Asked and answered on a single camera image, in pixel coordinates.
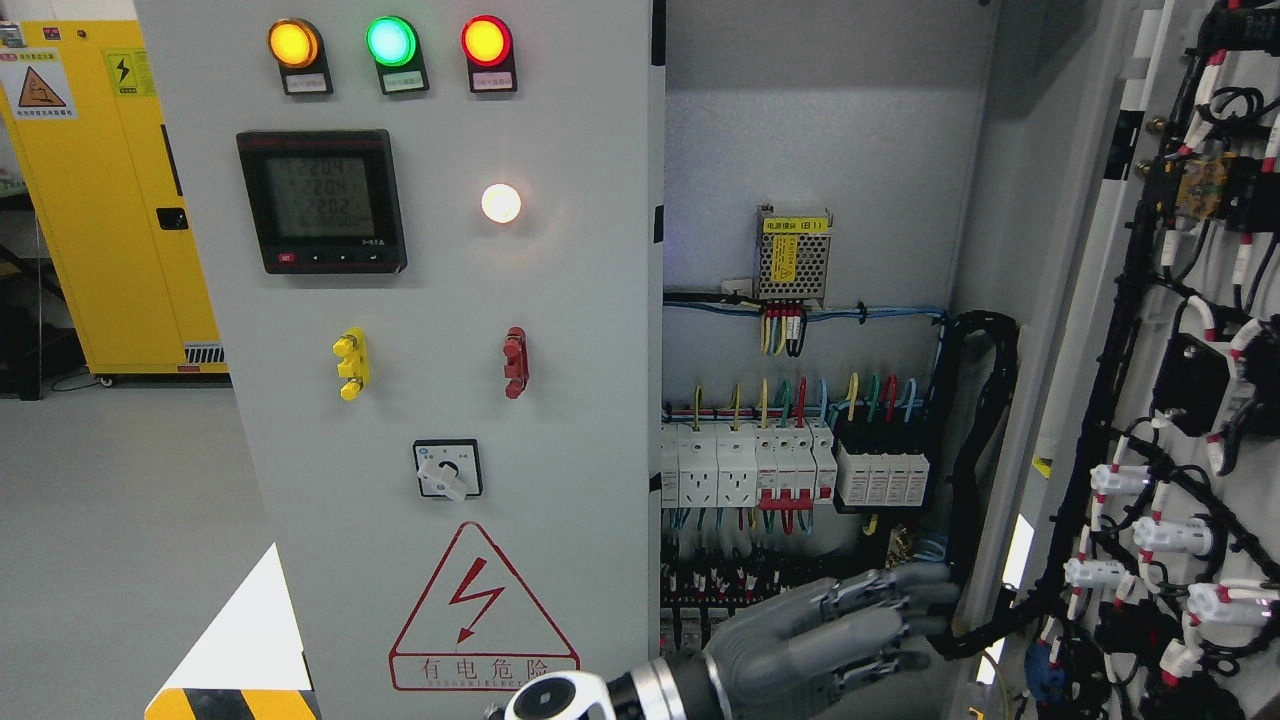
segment warning triangle sign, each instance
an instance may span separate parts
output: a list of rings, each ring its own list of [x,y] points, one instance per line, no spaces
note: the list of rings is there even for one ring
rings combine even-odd
[[[36,68],[27,65],[27,77],[22,81],[19,108],[65,108],[67,102],[54,92],[52,87],[40,77]]]
[[[476,523],[463,523],[389,655],[398,691],[513,691],[581,666],[577,652]]]

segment yellow safety cabinet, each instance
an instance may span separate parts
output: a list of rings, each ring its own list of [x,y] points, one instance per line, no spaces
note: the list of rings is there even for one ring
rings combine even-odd
[[[225,373],[138,23],[20,29],[0,111],[90,370]]]

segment yellow black striped tape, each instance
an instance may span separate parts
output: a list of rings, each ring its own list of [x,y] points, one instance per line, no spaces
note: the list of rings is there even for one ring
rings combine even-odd
[[[314,691],[214,691],[169,688],[147,707],[146,720],[320,720]]]

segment green wire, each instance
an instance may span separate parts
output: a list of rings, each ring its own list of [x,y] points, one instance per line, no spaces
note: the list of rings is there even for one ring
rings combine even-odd
[[[867,388],[867,421],[876,419],[876,407],[879,402],[879,373],[872,373],[872,382]]]

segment indicator light label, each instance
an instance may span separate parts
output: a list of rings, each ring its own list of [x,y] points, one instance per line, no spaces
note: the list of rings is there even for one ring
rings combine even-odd
[[[831,220],[827,218],[764,218],[764,233],[777,232],[791,233],[819,233],[831,229]]]
[[[387,73],[383,76],[383,87],[388,92],[397,90],[422,90],[426,87],[426,81],[422,79],[422,73],[417,70],[407,73]]]
[[[472,73],[471,81],[476,90],[512,90],[516,87],[511,73]]]
[[[769,278],[776,283],[796,281],[796,256],[800,251],[800,236],[778,234],[773,237],[773,263]]]
[[[284,86],[289,92],[329,92],[329,83],[325,82],[324,73],[284,76]]]
[[[0,87],[15,120],[74,120],[76,100],[61,56],[51,47],[0,47]]]
[[[155,97],[156,83],[143,47],[104,50],[106,74],[118,97]]]

